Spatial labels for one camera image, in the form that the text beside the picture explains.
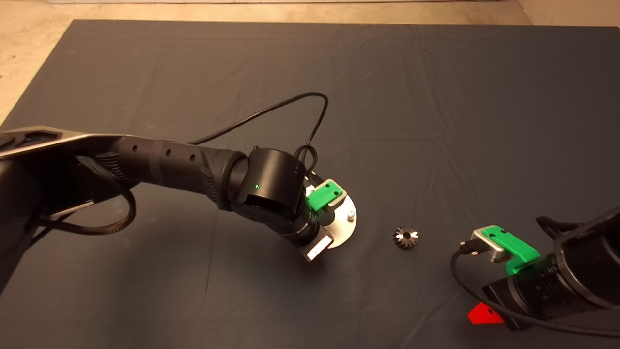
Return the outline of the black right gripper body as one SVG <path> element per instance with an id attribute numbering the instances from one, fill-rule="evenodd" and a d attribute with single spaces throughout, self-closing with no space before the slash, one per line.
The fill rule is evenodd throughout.
<path id="1" fill-rule="evenodd" d="M 561 273 L 562 261 L 551 253 L 517 274 L 483 287 L 487 298 L 520 315 L 550 321 L 572 315 L 572 291 Z"/>

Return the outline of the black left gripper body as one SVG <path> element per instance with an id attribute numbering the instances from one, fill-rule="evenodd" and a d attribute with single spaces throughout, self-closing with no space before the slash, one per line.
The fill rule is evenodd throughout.
<path id="1" fill-rule="evenodd" d="M 277 234 L 292 243 L 306 261 L 312 262 L 335 239 L 312 212 L 301 212 L 292 221 L 277 228 Z"/>

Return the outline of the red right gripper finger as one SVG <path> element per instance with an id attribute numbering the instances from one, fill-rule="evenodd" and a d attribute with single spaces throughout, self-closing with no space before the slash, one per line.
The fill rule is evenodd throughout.
<path id="1" fill-rule="evenodd" d="M 468 320 L 474 325 L 503 324 L 501 315 L 486 303 L 478 303 L 468 312 Z"/>

